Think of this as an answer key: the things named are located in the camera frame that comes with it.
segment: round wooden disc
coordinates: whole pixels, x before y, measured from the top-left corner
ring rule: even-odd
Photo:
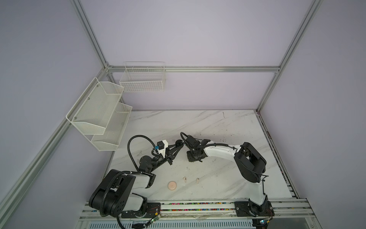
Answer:
[[[168,188],[169,188],[169,190],[172,190],[172,191],[175,190],[177,188],[177,183],[174,181],[169,182]]]

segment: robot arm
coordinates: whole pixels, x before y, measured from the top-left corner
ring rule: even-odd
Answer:
[[[264,180],[261,179],[265,172],[266,160],[250,143],[228,145],[215,143],[208,139],[199,141],[199,139],[183,132],[180,135],[183,141],[177,140],[174,145],[168,145],[168,142],[163,140],[158,142],[157,146],[154,146],[149,138],[143,136],[153,144],[152,154],[154,157],[143,156],[139,162],[138,172],[111,170],[90,197],[89,206],[100,210],[102,216],[117,217],[122,212],[130,214],[127,213],[130,211],[133,211],[133,215],[136,217],[146,216],[147,207],[149,209],[157,207],[148,206],[153,203],[147,203],[145,197],[132,193],[133,189],[149,188],[155,179],[155,174],[151,172],[165,162],[171,165],[178,152],[186,145],[189,148],[187,151],[189,162],[202,162],[201,160],[208,156],[216,156],[235,162],[243,178],[250,182],[249,201],[240,209],[253,217],[265,215],[264,212],[268,211],[270,204],[264,193]]]
[[[248,184],[248,212],[255,217],[265,211],[268,198],[264,193],[261,176],[266,171],[265,166],[267,162],[250,143],[244,142],[242,145],[228,145],[215,143],[208,139],[199,141],[190,135],[187,136],[183,132],[180,135],[185,145],[190,149],[187,151],[189,162],[201,161],[201,159],[208,156],[216,156],[235,162],[241,175],[250,182]]]

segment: white mesh shelf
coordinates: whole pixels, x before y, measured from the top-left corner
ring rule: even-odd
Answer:
[[[163,91],[165,85],[164,62],[125,62],[126,70],[120,80],[124,92]]]
[[[94,135],[91,143],[99,151],[115,151],[121,142],[132,107],[118,103],[103,135]]]
[[[69,121],[82,134],[104,134],[122,92],[123,87],[120,85],[98,81]]]
[[[78,100],[83,101],[79,109],[76,102],[66,115],[99,151],[117,150],[121,142],[132,110],[119,102],[122,92],[122,86],[94,78]]]

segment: white marble surface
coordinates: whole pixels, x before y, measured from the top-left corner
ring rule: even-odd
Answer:
[[[253,110],[133,111],[110,169],[135,171],[127,153],[127,142],[132,136],[142,134],[155,143],[166,139],[169,144],[174,144],[180,139],[180,132],[229,145],[251,143],[267,161],[264,174],[269,177],[265,179],[264,188],[268,197],[292,197]],[[130,148],[137,165],[142,156],[151,156],[151,147],[143,138],[132,140]],[[153,171],[156,178],[150,188],[135,189],[134,192],[149,200],[249,197],[248,181],[241,176],[235,162],[216,157],[204,158],[203,162],[188,162],[187,150],[186,146],[181,149],[173,165],[166,162]],[[168,189],[170,181],[177,183],[176,190]]]

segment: vent grille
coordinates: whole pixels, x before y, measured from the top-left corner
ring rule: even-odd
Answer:
[[[142,223],[146,221],[121,221],[126,229],[131,229],[132,224]],[[116,221],[94,221],[89,225],[89,229],[100,228],[119,228]],[[252,226],[251,219],[209,219],[203,221],[197,220],[162,220],[155,222],[147,228],[209,228],[209,229],[242,229],[255,228]]]

